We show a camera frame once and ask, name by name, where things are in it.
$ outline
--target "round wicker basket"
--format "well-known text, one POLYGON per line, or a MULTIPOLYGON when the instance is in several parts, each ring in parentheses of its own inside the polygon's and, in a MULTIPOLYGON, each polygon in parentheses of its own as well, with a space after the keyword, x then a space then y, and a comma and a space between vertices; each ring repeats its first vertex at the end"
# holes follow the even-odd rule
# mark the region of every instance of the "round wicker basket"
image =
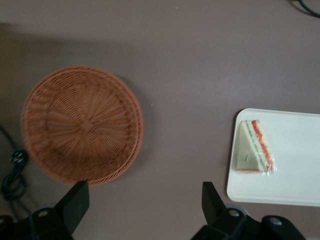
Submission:
POLYGON ((130 167, 144 130, 131 90, 114 74, 90 66, 43 78, 25 100, 21 127, 28 153, 47 174, 91 186, 130 167))

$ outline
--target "metal screw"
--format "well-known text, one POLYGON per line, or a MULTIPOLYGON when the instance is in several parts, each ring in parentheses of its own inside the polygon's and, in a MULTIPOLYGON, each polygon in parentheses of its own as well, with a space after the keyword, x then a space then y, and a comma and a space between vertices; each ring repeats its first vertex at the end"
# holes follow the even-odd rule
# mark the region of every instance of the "metal screw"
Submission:
POLYGON ((234 210, 234 209, 231 209, 231 210, 229 211, 229 214, 230 214, 232 217, 239 217, 239 216, 240 216, 239 212, 236 211, 236 210, 234 210))
POLYGON ((276 217, 270 217, 270 222, 272 222, 274 225, 277 225, 277 226, 282 225, 282 222, 276 217))

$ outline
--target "power cord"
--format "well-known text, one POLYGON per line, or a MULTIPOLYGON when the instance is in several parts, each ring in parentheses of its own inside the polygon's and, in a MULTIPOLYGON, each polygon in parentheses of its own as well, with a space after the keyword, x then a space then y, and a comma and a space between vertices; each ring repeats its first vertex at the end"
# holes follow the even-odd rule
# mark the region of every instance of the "power cord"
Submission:
POLYGON ((22 176, 22 171, 25 168, 29 157, 25 150, 18 150, 18 147, 11 136, 1 125, 0 132, 6 137, 14 151, 11 157, 11 162, 14 164, 14 167, 11 173, 3 179, 1 193, 4 199, 9 202, 9 206, 15 219, 20 221, 22 218, 18 214, 15 204, 18 204, 28 215, 32 214, 30 209, 21 201, 21 198, 26 194, 28 189, 27 182, 22 176))
POLYGON ((311 9, 303 2, 303 0, 298 0, 298 1, 299 1, 300 5, 301 5, 305 10, 307 10, 307 11, 308 11, 309 13, 311 13, 312 15, 320 18, 320 13, 317 13, 317 12, 311 10, 311 9))

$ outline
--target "bread slice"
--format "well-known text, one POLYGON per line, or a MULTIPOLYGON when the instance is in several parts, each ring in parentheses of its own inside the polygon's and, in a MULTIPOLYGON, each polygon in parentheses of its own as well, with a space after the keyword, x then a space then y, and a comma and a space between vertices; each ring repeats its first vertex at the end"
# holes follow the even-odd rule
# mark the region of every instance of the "bread slice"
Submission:
POLYGON ((260 121, 245 120, 239 128, 236 169, 268 174, 275 172, 275 160, 260 121))

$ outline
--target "basket rim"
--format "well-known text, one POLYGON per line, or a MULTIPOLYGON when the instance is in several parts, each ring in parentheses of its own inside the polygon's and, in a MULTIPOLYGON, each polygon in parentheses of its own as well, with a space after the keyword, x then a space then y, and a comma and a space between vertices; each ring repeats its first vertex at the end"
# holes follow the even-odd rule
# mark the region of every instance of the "basket rim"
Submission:
POLYGON ((101 185, 103 183, 109 182, 120 176, 122 173, 124 173, 135 161, 141 147, 142 147, 142 142, 143 142, 143 137, 144 137, 144 121, 143 121, 143 114, 142 110, 140 107, 140 104, 132 92, 132 90, 119 78, 117 77, 114 73, 110 71, 103 70, 98 67, 94 66, 89 66, 89 65, 73 65, 73 66, 68 66, 64 68, 60 68, 46 76, 44 76, 30 91, 28 94, 27 98, 25 99, 21 111, 21 117, 20 117, 20 125, 21 125, 21 135, 23 142, 25 144, 25 147, 32 158, 32 160, 44 171, 46 172, 49 176, 51 176, 54 179, 60 180, 64 183, 67 184, 74 184, 77 181, 80 180, 88 180, 90 186, 97 186, 101 185), (135 119, 135 129, 137 132, 137 136, 135 136, 134 144, 132 145, 132 149, 130 154, 128 155, 127 159, 123 161, 120 167, 118 167, 115 171, 112 171, 109 174, 106 174, 103 177, 97 177, 97 178, 92 178, 92 179, 75 179, 72 176, 65 175, 61 172, 58 172, 49 165, 46 164, 46 162, 39 157, 37 150, 33 148, 33 144, 31 141, 28 140, 29 138, 29 133, 28 133, 28 121, 27 121, 27 116, 29 112, 29 105, 31 99, 35 96, 35 92, 41 87, 45 82, 50 81, 52 77, 54 77, 57 74, 61 74, 63 72, 69 72, 69 71, 79 71, 81 72, 92 72, 92 73, 99 73, 104 76, 111 77, 112 80, 114 81, 109 81, 110 84, 112 84, 114 87, 119 89, 121 92, 126 92, 125 96, 126 98, 130 99, 131 103, 131 108, 134 110, 133 111, 133 116, 135 119))

